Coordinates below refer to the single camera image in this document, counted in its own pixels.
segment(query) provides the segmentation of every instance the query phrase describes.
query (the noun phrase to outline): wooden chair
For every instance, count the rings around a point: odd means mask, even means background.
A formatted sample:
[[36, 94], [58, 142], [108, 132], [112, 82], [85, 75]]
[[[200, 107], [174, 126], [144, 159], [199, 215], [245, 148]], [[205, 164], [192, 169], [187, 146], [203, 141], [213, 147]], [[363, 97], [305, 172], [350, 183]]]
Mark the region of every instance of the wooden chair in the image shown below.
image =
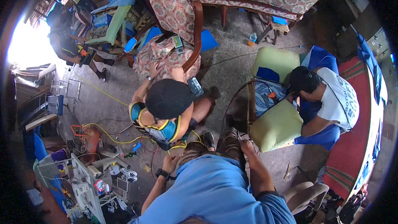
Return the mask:
[[[162, 31], [137, 53], [136, 60], [126, 54], [129, 61], [141, 80], [149, 75], [149, 69], [153, 62], [160, 61], [163, 67], [157, 78], [170, 78], [170, 70], [181, 66], [185, 73], [185, 79], [196, 75], [200, 68], [202, 47], [201, 32], [203, 26], [203, 9], [200, 0], [145, 0], [153, 19], [143, 27], [136, 35], [140, 40], [153, 26], [158, 26]], [[183, 42], [183, 54], [177, 55], [174, 49], [172, 37], [179, 35]]]

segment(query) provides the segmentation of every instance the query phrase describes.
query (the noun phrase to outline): plastic bottle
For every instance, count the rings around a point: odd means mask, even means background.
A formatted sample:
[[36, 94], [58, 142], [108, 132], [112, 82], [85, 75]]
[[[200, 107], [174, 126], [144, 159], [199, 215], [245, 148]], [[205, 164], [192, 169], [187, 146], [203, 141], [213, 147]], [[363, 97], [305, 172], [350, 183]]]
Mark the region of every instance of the plastic bottle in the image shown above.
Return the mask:
[[257, 34], [254, 32], [253, 34], [250, 35], [248, 45], [253, 46], [256, 40], [257, 40]]

